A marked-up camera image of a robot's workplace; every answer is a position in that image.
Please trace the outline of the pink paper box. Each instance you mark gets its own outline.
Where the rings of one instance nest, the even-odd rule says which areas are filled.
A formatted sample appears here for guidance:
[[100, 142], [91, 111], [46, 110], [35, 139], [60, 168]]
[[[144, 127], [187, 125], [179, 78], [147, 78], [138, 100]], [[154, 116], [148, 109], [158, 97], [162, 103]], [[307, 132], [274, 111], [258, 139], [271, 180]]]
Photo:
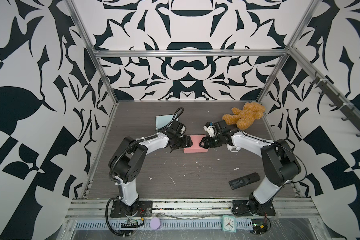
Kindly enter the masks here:
[[199, 144], [202, 142], [202, 139], [205, 135], [191, 135], [191, 141], [193, 145], [188, 148], [184, 148], [184, 154], [193, 154], [193, 153], [206, 153], [208, 149], [202, 148]]

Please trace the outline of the light blue paper box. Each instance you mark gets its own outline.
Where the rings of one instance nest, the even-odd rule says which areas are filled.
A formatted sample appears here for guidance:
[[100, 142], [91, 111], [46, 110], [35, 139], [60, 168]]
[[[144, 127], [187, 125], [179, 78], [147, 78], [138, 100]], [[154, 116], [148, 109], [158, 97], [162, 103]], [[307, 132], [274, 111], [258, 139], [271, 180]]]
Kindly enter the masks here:
[[155, 116], [156, 120], [156, 129], [161, 129], [171, 122], [174, 115], [161, 115]]

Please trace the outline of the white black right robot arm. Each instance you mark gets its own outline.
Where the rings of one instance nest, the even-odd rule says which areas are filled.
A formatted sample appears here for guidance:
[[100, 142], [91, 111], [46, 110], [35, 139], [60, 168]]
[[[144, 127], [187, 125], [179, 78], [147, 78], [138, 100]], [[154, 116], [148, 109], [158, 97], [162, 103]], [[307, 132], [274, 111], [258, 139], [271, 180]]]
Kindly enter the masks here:
[[230, 129], [224, 120], [208, 122], [204, 130], [208, 135], [199, 144], [204, 149], [225, 145], [231, 152], [243, 149], [262, 158], [265, 177], [250, 194], [248, 208], [251, 213], [258, 214], [285, 184], [292, 183], [302, 171], [298, 157], [285, 140], [260, 139], [239, 129]]

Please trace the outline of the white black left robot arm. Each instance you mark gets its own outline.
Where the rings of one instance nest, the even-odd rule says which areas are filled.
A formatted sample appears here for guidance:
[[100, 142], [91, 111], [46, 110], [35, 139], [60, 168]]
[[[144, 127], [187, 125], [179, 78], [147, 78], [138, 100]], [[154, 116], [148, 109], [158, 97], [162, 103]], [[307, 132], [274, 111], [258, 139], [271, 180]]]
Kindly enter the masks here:
[[156, 133], [134, 139], [126, 137], [123, 139], [118, 149], [109, 161], [109, 179], [119, 188], [119, 196], [110, 198], [106, 203], [105, 219], [108, 229], [118, 237], [129, 237], [134, 232], [128, 230], [116, 230], [111, 226], [109, 220], [109, 207], [112, 204], [112, 214], [116, 217], [134, 217], [139, 215], [141, 222], [131, 224], [132, 228], [139, 228], [144, 225], [143, 212], [148, 207], [139, 209], [140, 198], [136, 187], [136, 178], [141, 172], [141, 168], [148, 154], [164, 149], [171, 148], [171, 151], [184, 149], [193, 145], [191, 137], [185, 134], [187, 127], [178, 121], [179, 116], [184, 112], [184, 108], [178, 108], [173, 114], [169, 123], [156, 129]]

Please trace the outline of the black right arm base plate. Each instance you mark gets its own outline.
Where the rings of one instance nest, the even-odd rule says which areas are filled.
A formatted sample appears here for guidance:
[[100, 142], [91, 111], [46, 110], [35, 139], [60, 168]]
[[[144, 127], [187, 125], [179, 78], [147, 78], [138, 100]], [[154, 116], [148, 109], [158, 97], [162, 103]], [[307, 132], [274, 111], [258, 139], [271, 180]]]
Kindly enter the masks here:
[[233, 200], [232, 203], [232, 212], [237, 217], [274, 217], [276, 215], [272, 201], [268, 201], [265, 204], [259, 204], [255, 200]]

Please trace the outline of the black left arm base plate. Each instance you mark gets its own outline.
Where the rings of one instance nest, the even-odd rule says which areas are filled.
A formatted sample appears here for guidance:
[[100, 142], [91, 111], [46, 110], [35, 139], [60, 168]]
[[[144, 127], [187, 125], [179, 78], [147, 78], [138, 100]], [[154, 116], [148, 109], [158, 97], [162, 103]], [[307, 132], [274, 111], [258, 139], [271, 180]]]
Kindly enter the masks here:
[[122, 201], [115, 201], [111, 207], [111, 218], [127, 218], [139, 217], [140, 214], [151, 212], [153, 207], [152, 201], [139, 201], [137, 200], [131, 206], [126, 205]]

